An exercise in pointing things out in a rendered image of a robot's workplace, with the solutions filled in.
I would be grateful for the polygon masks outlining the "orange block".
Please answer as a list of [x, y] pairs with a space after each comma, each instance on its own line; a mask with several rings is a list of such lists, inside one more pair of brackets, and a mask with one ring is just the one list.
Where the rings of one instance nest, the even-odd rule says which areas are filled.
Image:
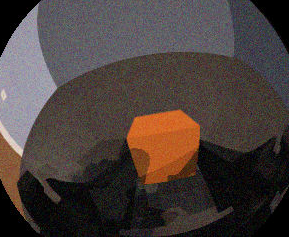
[[141, 184], [196, 174], [200, 126], [180, 110], [135, 117], [127, 142]]

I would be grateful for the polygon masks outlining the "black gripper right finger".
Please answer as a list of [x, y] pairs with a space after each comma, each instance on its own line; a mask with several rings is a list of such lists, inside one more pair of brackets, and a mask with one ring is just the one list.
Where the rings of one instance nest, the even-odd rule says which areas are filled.
[[258, 146], [249, 153], [241, 153], [200, 139], [197, 166], [213, 196], [218, 214], [232, 207], [230, 203], [244, 190], [256, 168], [267, 158], [274, 146], [275, 138], [271, 137], [265, 145]]

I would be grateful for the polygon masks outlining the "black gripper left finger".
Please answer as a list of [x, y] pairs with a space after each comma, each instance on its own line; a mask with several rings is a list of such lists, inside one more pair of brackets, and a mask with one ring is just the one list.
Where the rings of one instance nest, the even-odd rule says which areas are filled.
[[102, 172], [86, 183], [62, 182], [48, 178], [48, 186], [68, 202], [94, 211], [120, 230], [129, 230], [135, 200], [137, 170], [131, 153], [125, 153]]

